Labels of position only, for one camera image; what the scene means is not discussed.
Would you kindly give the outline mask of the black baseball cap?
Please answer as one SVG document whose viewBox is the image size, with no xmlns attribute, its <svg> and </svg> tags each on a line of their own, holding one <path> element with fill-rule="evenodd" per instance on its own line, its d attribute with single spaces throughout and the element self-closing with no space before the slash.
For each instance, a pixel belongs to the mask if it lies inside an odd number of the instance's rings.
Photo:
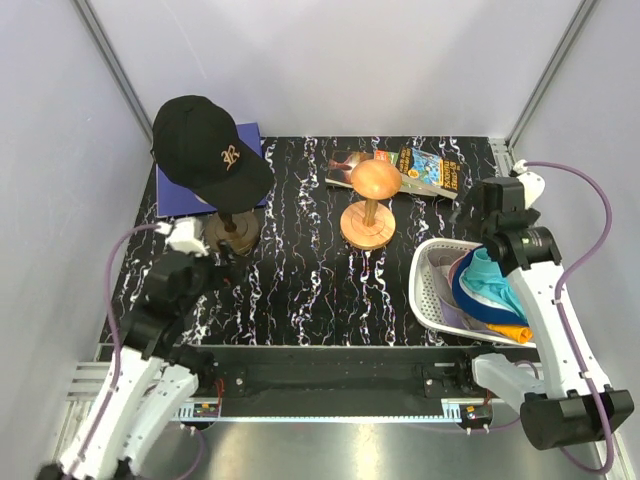
<svg viewBox="0 0 640 480">
<path fill-rule="evenodd" d="M 241 140 L 232 116 L 204 96 L 183 95 L 160 107 L 151 153 L 172 183 L 223 213 L 253 209 L 275 182 L 262 155 Z"/>
</svg>

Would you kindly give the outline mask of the dark blue bucket hat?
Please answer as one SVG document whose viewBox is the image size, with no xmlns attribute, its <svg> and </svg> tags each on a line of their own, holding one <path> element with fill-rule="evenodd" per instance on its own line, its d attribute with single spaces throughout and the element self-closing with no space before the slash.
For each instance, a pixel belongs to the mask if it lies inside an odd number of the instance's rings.
<svg viewBox="0 0 640 480">
<path fill-rule="evenodd" d="M 470 297 L 470 295 L 464 291 L 464 289 L 459 284 L 459 276 L 461 274 L 460 265 L 454 277 L 453 288 L 452 288 L 453 297 L 457 305 L 466 314 L 470 315 L 471 317 L 475 318 L 476 320 L 484 324 L 496 324 L 496 323 L 489 323 L 489 320 L 505 320 L 507 316 L 507 312 L 505 310 L 500 308 L 492 308 L 490 306 L 483 306 L 480 303 L 478 303 L 476 300 L 473 300 Z"/>
</svg>

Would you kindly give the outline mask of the teal bucket hat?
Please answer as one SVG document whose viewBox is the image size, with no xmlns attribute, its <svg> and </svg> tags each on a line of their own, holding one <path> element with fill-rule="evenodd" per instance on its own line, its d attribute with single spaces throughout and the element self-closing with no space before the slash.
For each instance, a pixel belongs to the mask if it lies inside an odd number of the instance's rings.
<svg viewBox="0 0 640 480">
<path fill-rule="evenodd" d="M 500 266 L 493 261 L 486 248 L 472 250 L 460 265 L 459 284 L 473 300 L 483 306 L 507 312 L 505 320 L 489 323 L 527 326 L 526 314 L 515 291 L 503 277 Z"/>
</svg>

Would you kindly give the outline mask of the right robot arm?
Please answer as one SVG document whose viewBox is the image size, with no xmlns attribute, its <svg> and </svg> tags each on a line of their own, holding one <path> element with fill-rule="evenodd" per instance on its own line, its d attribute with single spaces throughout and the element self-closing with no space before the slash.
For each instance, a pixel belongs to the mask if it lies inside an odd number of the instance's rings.
<svg viewBox="0 0 640 480">
<path fill-rule="evenodd" d="M 474 185 L 452 218 L 478 229 L 489 257 L 521 302 L 542 363 L 535 379 L 505 355 L 484 353 L 454 371 L 466 396 L 487 389 L 519 416 L 538 450 L 608 440 L 633 413 L 626 390 L 616 390 L 589 348 L 564 287 L 564 267 L 549 229 L 532 206 L 542 178 L 531 172 Z"/>
</svg>

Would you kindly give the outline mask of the pink bucket hat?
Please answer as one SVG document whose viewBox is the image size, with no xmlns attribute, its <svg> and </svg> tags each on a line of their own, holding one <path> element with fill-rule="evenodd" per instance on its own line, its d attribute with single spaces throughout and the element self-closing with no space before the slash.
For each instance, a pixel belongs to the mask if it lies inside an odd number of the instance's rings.
<svg viewBox="0 0 640 480">
<path fill-rule="evenodd" d="M 464 260 L 463 257 L 457 258 L 450 266 L 449 271 L 447 273 L 447 280 L 450 288 L 453 288 L 453 280 L 456 275 L 456 272 L 459 268 L 460 263 Z"/>
</svg>

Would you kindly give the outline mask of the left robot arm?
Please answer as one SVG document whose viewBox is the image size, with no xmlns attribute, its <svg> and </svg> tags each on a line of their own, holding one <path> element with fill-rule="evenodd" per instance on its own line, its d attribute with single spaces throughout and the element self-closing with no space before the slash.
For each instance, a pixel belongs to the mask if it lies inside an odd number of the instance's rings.
<svg viewBox="0 0 640 480">
<path fill-rule="evenodd" d="M 162 254 L 140 298 L 121 322 L 112 361 L 89 414 L 40 479 L 137 479 L 167 424 L 192 395 L 220 389 L 215 357 L 177 345 L 187 315 L 206 293 L 246 278 L 247 262 L 228 242 L 221 259 L 176 250 Z"/>
</svg>

